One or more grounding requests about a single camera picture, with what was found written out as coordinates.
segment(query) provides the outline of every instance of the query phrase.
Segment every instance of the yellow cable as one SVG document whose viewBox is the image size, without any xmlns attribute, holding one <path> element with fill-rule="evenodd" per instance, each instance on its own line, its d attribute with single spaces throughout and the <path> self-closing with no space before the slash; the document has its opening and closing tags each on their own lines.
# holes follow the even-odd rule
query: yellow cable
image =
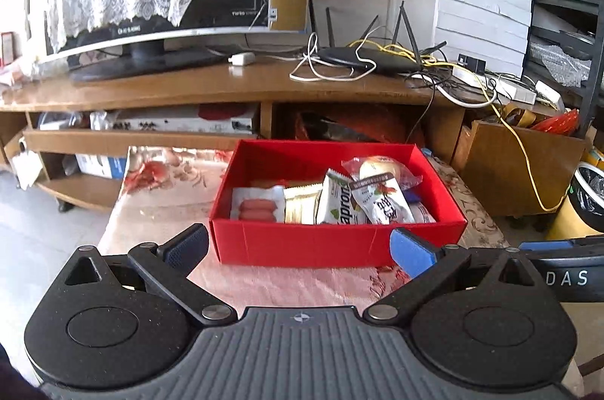
<svg viewBox="0 0 604 400">
<path fill-rule="evenodd" d="M 352 47 L 352 46 L 354 46 L 354 45 L 356 45 L 356 44 L 358 44 L 360 42 L 363 42 L 363 40 L 355 40 L 354 42 L 350 43 L 349 46 Z M 367 40 L 366 43 L 376 46 L 382 52 L 387 52 L 388 54 L 393 54 L 393 55 L 404 56 L 404 57 L 407 57 L 407 58 L 413 60 L 414 62 L 416 62 L 413 52 L 409 51 L 408 49 L 406 49 L 404 47 L 401 47 L 398 44 L 388 44 L 386 46 L 381 46 L 380 44 L 378 44 L 377 42 L 374 42 L 372 40 Z M 482 94 L 484 94 L 484 98 L 486 98 L 487 100 L 490 99 L 488 97 L 487 91 L 485 90 L 484 86 L 482 86 L 482 82 L 480 81 L 480 79 L 478 78 L 478 76 L 476 75 L 475 72 L 470 71 L 469 69 L 466 69 L 465 67 L 461 67 L 459 64 L 453 64 L 453 63 L 448 63 L 448 62 L 445 62 L 445 61 L 439 61 L 434 56 L 422 56 L 422 64 L 425 67 L 438 67 L 438 66 L 458 67 L 459 69 L 464 70 L 464 71 L 470 73 L 478 81 L 478 84 L 480 85 L 480 89 L 482 90 Z M 543 204 L 543 201 L 541 200 L 541 197 L 539 196 L 539 191 L 537 190 L 537 184 L 535 183 L 535 179 L 533 178 L 533 172 L 531 171 L 531 168 L 530 168 L 530 160 L 528 158 L 529 156 L 527 154 L 526 149 L 524 148 L 524 144 L 522 144 L 522 141 L 520 140 L 520 137 L 518 136 L 518 134 L 516 133 L 516 131 L 514 131 L 514 129 L 512 129 L 512 127 L 507 122 L 505 122 L 505 120 L 503 119 L 503 117 L 499 113 L 499 110 L 497 110 L 497 108 L 493 104 L 491 104 L 491 108 L 493 108 L 493 111 L 495 112 L 496 116 L 499 118 L 499 120 L 501 121 L 501 123 L 503 125 L 505 125 L 505 128 L 508 129 L 508 131 L 511 132 L 512 135 L 518 141 L 520 149 L 522 150 L 522 153 L 523 153 L 524 158 L 526 160 L 527 170 L 528 170 L 528 173 L 529 173 L 528 177 L 530 178 L 530 182 L 531 182 L 531 184 L 533 186 L 533 191 L 535 192 L 535 196 L 537 197 L 537 201 L 539 202 L 539 205 L 541 206 L 541 209 L 543 209 L 543 211 L 546 212 L 546 213 L 552 213 L 553 211 L 557 211 L 558 208 L 564 202 L 564 199 L 566 197 L 566 192 L 567 191 L 564 192 L 564 195 L 560 199 L 560 202 L 558 202 L 558 204 L 556 204 L 555 207 L 552 207 L 552 208 L 546 208 L 545 207 L 545 205 Z"/>
</svg>

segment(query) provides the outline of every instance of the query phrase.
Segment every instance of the wooden desk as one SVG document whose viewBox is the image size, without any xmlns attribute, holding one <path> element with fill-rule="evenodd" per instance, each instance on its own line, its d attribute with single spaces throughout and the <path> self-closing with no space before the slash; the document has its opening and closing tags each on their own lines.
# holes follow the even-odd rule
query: wooden desk
<svg viewBox="0 0 604 400">
<path fill-rule="evenodd" d="M 25 131 L 28 146 L 43 153 L 44 178 L 40 187 L 59 199 L 84 207 L 111 209 L 117 197 L 119 181 L 102 182 L 79 175 L 61 178 L 57 166 L 62 154 L 88 153 L 125 156 L 128 145 L 169 145 L 189 148 L 233 149 L 237 137 L 207 134 L 155 133 L 148 131 L 38 131 L 37 112 L 92 111 L 118 108 L 159 107 L 211 102 L 259 102 L 260 134 L 271 138 L 276 106 L 296 102 L 375 102 L 401 105 L 428 105 L 430 88 L 421 80 L 405 81 L 369 75 L 353 82 L 298 82 L 289 78 L 292 63 L 264 61 L 245 68 L 218 64 L 158 75 L 112 81 L 72 83 L 68 77 L 48 79 L 25 85 L 19 90 L 5 90 L 0 98 L 0 147 L 16 132 Z M 310 70 L 301 69 L 310 77 Z M 333 74 L 341 75 L 342 70 Z M 456 94 L 467 102 L 483 102 L 479 94 L 462 91 Z M 537 105 L 539 113 L 551 109 Z M 437 156 L 449 162 L 461 129 L 464 109 L 450 103 L 440 93 L 426 116 L 427 141 Z"/>
</svg>

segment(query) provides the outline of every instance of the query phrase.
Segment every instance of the sausage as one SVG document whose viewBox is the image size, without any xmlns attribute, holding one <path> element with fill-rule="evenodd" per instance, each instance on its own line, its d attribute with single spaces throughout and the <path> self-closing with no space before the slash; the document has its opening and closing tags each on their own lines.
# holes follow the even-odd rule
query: sausage
<svg viewBox="0 0 604 400">
<path fill-rule="evenodd" d="M 277 221 L 275 215 L 271 211 L 267 210 L 246 210 L 239 213 L 240 221 L 262 221 L 267 223 L 274 223 Z"/>
<path fill-rule="evenodd" d="M 277 209 L 277 204 L 270 199 L 246 199 L 239 206 L 240 211 L 269 211 L 273 212 Z"/>
</svg>

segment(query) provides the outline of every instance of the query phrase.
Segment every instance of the floral tablecloth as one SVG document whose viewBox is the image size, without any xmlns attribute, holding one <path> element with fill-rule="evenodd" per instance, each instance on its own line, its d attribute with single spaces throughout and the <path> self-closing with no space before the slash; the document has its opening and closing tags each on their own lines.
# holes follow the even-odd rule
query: floral tablecloth
<svg viewBox="0 0 604 400">
<path fill-rule="evenodd" d="M 143 242 L 165 243 L 193 223 L 208 224 L 230 153 L 212 150 L 131 148 L 122 193 L 99 243 L 104 255 L 124 254 Z M 468 220 L 463 246 L 508 246 L 503 234 L 448 165 L 430 159 Z M 153 163 L 152 178 L 133 177 Z M 356 269 L 290 269 L 231 266 L 214 249 L 189 279 L 232 305 L 312 307 L 354 305 L 361 312 L 409 277 L 398 266 Z"/>
</svg>

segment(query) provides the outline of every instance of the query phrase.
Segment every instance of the gray ribbed surface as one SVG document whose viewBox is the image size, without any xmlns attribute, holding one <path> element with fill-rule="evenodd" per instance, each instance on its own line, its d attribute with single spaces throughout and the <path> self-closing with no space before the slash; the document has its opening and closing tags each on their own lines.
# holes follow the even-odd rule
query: gray ribbed surface
<svg viewBox="0 0 604 400">
<path fill-rule="evenodd" d="M 43 390 L 53 400 L 571 398 L 555 387 L 502 396 L 449 384 L 415 359 L 400 333 L 367 325 L 347 308 L 250 308 L 234 325 L 204 330 L 180 363 L 144 385 Z"/>
</svg>

